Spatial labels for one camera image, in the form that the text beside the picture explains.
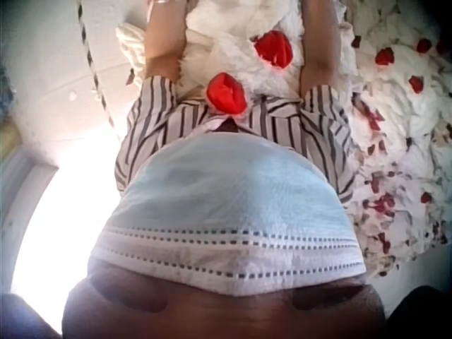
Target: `white wall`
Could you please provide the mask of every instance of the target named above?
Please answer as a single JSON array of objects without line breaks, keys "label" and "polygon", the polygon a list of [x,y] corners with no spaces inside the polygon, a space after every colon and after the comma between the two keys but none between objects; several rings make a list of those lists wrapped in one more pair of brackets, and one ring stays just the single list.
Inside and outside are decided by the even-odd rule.
[{"label": "white wall", "polygon": [[0,164],[1,292],[9,292],[16,259],[36,206],[57,168],[37,164],[23,147]]}]

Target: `rope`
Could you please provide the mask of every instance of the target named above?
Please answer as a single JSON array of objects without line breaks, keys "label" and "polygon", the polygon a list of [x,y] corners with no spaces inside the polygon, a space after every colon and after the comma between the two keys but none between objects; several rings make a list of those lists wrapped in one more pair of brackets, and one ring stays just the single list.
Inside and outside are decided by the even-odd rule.
[{"label": "rope", "polygon": [[85,23],[83,22],[82,0],[76,0],[76,1],[77,1],[77,7],[78,7],[78,10],[77,10],[78,23],[80,24],[80,28],[81,28],[82,42],[83,42],[83,46],[85,47],[86,59],[88,60],[88,65],[90,66],[90,70],[93,75],[95,91],[100,97],[100,102],[102,103],[102,107],[103,107],[105,113],[107,114],[109,125],[113,128],[113,131],[116,134],[116,137],[120,141],[121,138],[119,137],[119,134],[117,133],[116,126],[114,125],[112,115],[110,114],[110,111],[108,110],[107,101],[105,100],[104,93],[99,84],[99,77],[97,76],[97,71],[96,71],[96,68],[94,65],[93,56],[91,54],[90,45],[88,44],[88,39],[86,36],[86,26],[85,26]]}]

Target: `mask stitching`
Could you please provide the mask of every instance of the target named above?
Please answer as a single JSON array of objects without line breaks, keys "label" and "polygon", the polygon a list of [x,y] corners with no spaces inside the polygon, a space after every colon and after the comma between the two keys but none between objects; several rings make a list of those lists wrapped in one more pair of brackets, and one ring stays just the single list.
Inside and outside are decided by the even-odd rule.
[{"label": "mask stitching", "polygon": [[200,273],[206,273],[210,275],[216,275],[216,276],[225,276],[226,278],[238,278],[238,279],[261,279],[261,278],[272,278],[272,277],[278,277],[278,276],[286,276],[286,275],[304,275],[304,274],[316,274],[316,273],[324,273],[329,272],[333,270],[343,270],[346,268],[352,268],[359,265],[364,265],[361,262],[354,262],[354,263],[345,263],[340,264],[336,266],[326,266],[326,267],[320,267],[320,268],[312,268],[308,270],[279,270],[274,272],[267,272],[267,273],[232,273],[232,272],[224,272],[221,270],[212,270],[205,267],[198,267],[198,266],[190,266],[190,265],[183,265],[178,263],[170,263],[167,261],[162,260],[155,260],[151,258],[145,258],[140,256],[135,256],[133,254],[124,253],[122,251],[117,251],[114,249],[110,249],[108,247],[98,246],[99,248],[108,251],[110,253],[124,256],[126,258],[140,260],[146,263],[151,263],[154,265],[160,265],[160,266],[167,266],[168,268],[181,268],[184,270],[194,270],[196,272]]},{"label": "mask stitching", "polygon": [[[106,226],[106,230],[113,228],[113,226]],[[174,233],[174,234],[234,234],[234,235],[253,235],[255,237],[264,237],[278,240],[292,240],[292,241],[303,241],[303,242],[356,242],[356,239],[348,239],[348,238],[331,238],[331,237],[295,237],[288,236],[283,234],[268,234],[266,232],[259,231],[251,231],[251,230],[164,230],[164,229],[148,229],[144,227],[132,227],[130,229],[123,228],[124,230],[137,230],[142,232],[156,232],[156,233]]]},{"label": "mask stitching", "polygon": [[144,234],[136,234],[136,233],[126,233],[126,232],[117,232],[117,231],[109,231],[114,234],[124,235],[126,237],[135,237],[147,240],[154,240],[159,242],[181,242],[182,244],[198,244],[198,245],[245,245],[245,246],[259,246],[263,248],[269,249],[301,249],[301,250],[316,250],[316,249],[349,249],[349,248],[357,248],[356,244],[338,244],[338,245],[318,245],[318,246],[300,246],[300,245],[281,245],[281,244],[265,244],[261,242],[250,242],[247,240],[237,241],[218,241],[218,240],[200,240],[200,239],[178,239],[178,238],[162,238],[162,237],[151,237],[150,235]]}]

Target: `person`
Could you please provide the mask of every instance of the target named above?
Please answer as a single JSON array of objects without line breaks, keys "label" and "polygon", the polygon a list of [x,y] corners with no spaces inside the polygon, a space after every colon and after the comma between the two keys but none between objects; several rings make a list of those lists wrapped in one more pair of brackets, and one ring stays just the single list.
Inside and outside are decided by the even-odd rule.
[{"label": "person", "polygon": [[333,0],[302,2],[300,100],[261,97],[239,119],[178,100],[185,15],[186,0],[154,4],[116,161],[121,201],[69,295],[64,337],[378,336],[383,308],[345,210]]}]

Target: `floor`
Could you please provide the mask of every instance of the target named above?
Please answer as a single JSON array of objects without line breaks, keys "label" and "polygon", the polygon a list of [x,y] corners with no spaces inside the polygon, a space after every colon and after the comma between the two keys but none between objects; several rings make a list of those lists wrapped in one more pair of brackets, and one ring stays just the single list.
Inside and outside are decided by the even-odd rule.
[{"label": "floor", "polygon": [[[20,253],[13,284],[56,329],[68,291],[85,274],[90,245],[119,198],[111,164],[137,89],[125,85],[130,66],[114,29],[124,21],[143,27],[145,1],[83,2],[95,70],[115,129],[93,92],[77,12],[76,0],[23,0],[9,1],[0,14],[2,61],[16,94],[13,117],[32,154],[61,168],[25,236],[27,250]],[[61,245],[67,240],[68,248]],[[442,247],[372,283],[390,313],[418,285],[447,290],[450,273],[451,249]]]}]

